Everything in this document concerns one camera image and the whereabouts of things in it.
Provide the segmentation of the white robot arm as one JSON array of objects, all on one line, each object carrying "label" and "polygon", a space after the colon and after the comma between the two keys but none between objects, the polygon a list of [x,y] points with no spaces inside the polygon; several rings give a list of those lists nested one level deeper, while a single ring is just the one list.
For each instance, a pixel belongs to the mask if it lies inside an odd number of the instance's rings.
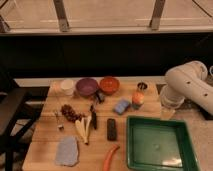
[{"label": "white robot arm", "polygon": [[179,108],[186,98],[213,115],[213,86],[205,82],[207,67],[200,61],[191,61],[169,69],[166,85],[160,92],[160,101],[170,109]]}]

